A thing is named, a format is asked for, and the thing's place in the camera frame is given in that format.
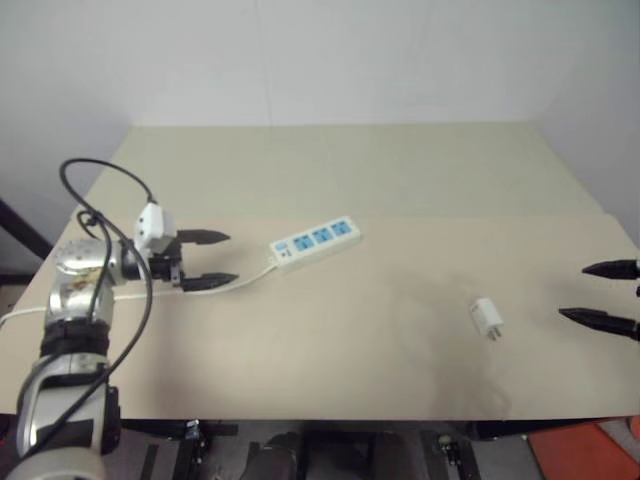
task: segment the white power strip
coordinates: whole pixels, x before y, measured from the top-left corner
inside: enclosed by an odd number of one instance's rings
[[[336,218],[269,245],[278,268],[291,270],[344,250],[360,241],[362,233],[350,217]]]

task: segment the blue outlet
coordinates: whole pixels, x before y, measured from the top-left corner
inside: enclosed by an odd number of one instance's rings
[[[331,232],[328,228],[322,228],[313,232],[313,238],[316,243],[324,243],[327,240],[331,240],[333,238],[333,235],[331,235]]]
[[[342,222],[334,223],[333,225],[331,225],[331,230],[333,230],[333,233],[335,233],[336,236],[339,237],[340,235],[351,232],[351,227],[347,222],[343,220]]]
[[[298,251],[302,252],[307,248],[313,247],[313,240],[311,240],[309,235],[303,235],[302,237],[294,238],[293,244],[296,246]]]

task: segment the white wall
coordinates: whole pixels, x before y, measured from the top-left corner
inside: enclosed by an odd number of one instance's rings
[[[543,137],[640,245],[640,2],[601,2]]]
[[[634,0],[4,0],[0,196],[54,240],[73,206],[57,165],[110,158],[132,123],[508,121],[549,105],[552,119],[594,32],[615,48],[617,18],[635,9]]]

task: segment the white cable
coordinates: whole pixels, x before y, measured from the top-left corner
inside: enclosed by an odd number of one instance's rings
[[[230,292],[231,290],[235,290],[236,288],[246,287],[247,285],[257,280],[260,280],[262,277],[268,275],[275,269],[276,269],[276,265],[270,264],[267,268],[265,268],[260,273],[258,273],[257,275],[254,275],[251,278],[248,278],[241,282],[231,282],[228,285],[225,285],[219,288],[214,288],[212,290],[199,290],[195,292],[183,292],[182,290],[177,290],[177,289],[176,290],[160,290],[159,292],[153,292],[153,296],[166,297],[169,295],[217,295],[218,293]],[[146,295],[144,293],[133,293],[130,295],[116,295],[114,300],[139,300],[143,298],[146,298]],[[28,315],[30,313],[42,313],[42,312],[45,312],[46,310],[47,309],[45,307],[33,307],[33,308],[25,308],[23,310],[15,310],[13,312],[9,312],[3,315],[2,317],[0,317],[0,330],[2,329],[4,324],[7,322],[7,320],[13,317]]]

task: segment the table surface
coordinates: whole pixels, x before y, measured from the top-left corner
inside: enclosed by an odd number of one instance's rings
[[[189,274],[251,275],[269,242],[343,214],[364,234],[346,252],[243,289],[157,298],[112,378],[123,417],[638,412],[637,345],[557,313],[636,316],[633,285],[580,270],[637,249],[526,124],[134,128],[114,161],[149,184],[178,228],[232,236],[186,248]],[[87,198],[125,230],[144,201],[110,171]],[[70,223],[58,244],[79,236]],[[53,275],[49,259],[17,308],[44,304]],[[468,315],[479,296],[505,319],[497,342]],[[142,307],[116,305],[111,358]],[[15,409],[42,325],[42,315],[19,317],[0,333],[0,411]]]

